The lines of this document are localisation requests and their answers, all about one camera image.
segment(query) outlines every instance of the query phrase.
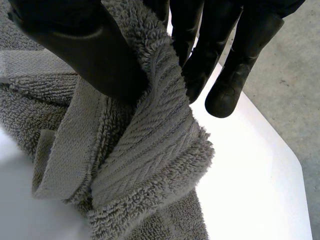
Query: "towel fold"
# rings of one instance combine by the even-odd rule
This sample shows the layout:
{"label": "towel fold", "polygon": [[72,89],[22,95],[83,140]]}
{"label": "towel fold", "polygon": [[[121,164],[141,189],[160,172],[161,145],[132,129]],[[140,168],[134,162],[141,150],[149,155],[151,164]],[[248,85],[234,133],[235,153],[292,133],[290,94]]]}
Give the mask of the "towel fold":
{"label": "towel fold", "polygon": [[74,205],[93,240],[206,240],[195,186],[214,150],[172,40],[140,0],[102,3],[147,73],[138,103],[101,94],[46,50],[0,51],[0,123],[34,157],[33,196]]}

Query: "concrete floor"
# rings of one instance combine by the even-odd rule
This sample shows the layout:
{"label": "concrete floor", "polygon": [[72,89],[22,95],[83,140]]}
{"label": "concrete floor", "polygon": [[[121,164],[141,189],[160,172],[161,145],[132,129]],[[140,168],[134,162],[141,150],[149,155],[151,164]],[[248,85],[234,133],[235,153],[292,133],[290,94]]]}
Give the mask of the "concrete floor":
{"label": "concrete floor", "polygon": [[320,240],[320,1],[307,0],[284,20],[244,92],[299,159],[313,240]]}

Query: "white surface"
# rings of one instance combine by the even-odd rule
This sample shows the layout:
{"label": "white surface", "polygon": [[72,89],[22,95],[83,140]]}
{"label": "white surface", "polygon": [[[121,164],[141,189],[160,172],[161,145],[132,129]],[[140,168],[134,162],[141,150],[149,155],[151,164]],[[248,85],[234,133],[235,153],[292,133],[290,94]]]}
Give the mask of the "white surface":
{"label": "white surface", "polygon": [[230,117],[206,112],[221,68],[191,105],[216,151],[197,187],[210,239],[311,240],[302,169],[287,144],[244,93]]}
{"label": "white surface", "polygon": [[[216,151],[197,187],[211,239],[311,240],[301,166],[286,143],[244,94],[228,118],[205,111],[220,70],[192,105]],[[32,199],[32,174],[30,161],[0,129],[0,239],[89,240],[72,207]]]}

